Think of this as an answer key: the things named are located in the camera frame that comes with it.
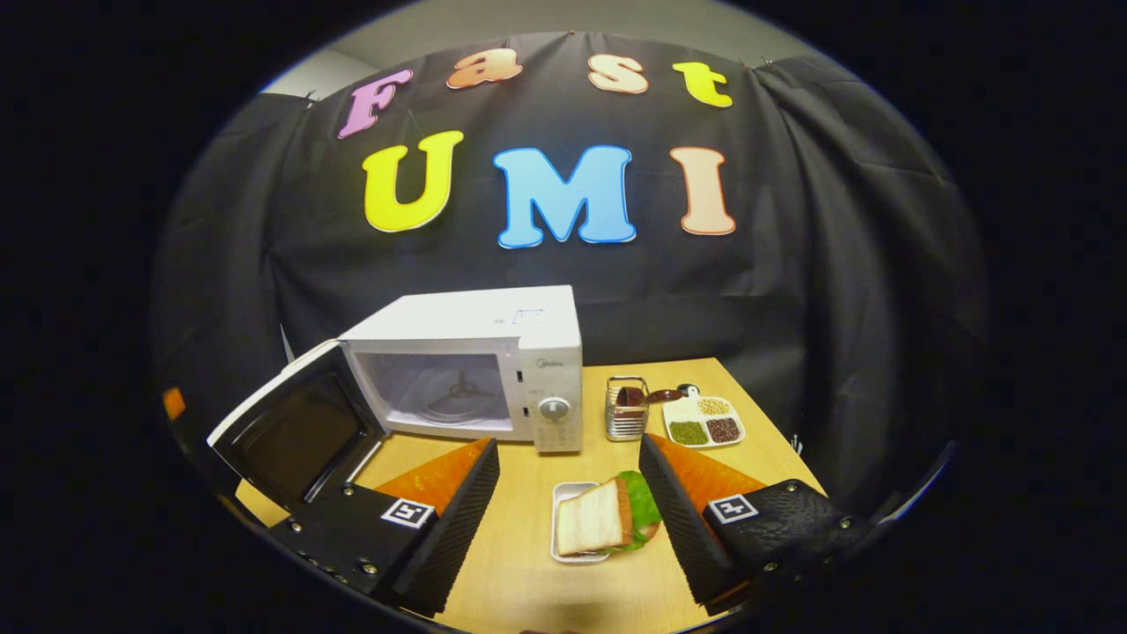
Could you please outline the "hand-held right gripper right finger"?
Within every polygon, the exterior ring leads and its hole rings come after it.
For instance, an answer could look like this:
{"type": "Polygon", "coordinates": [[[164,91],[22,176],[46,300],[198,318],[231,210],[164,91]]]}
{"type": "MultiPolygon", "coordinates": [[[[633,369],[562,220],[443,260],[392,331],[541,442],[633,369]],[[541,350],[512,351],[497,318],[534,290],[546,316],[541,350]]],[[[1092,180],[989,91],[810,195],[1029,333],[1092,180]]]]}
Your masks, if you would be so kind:
{"type": "Polygon", "coordinates": [[[662,436],[644,435],[637,465],[689,592],[712,616],[762,611],[819,586],[878,530],[801,479],[765,485],[662,436]]]}

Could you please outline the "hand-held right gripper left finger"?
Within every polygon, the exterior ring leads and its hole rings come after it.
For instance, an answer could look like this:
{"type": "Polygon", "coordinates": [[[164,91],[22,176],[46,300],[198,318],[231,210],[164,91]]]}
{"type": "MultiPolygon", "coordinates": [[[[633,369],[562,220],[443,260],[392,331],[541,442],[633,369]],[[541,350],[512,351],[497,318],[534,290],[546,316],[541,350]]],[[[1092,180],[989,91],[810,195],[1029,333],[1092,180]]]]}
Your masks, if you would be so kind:
{"type": "Polygon", "coordinates": [[[499,475],[497,441],[482,438],[375,489],[326,490],[269,536],[354,593],[432,617],[446,609],[499,475]]]}

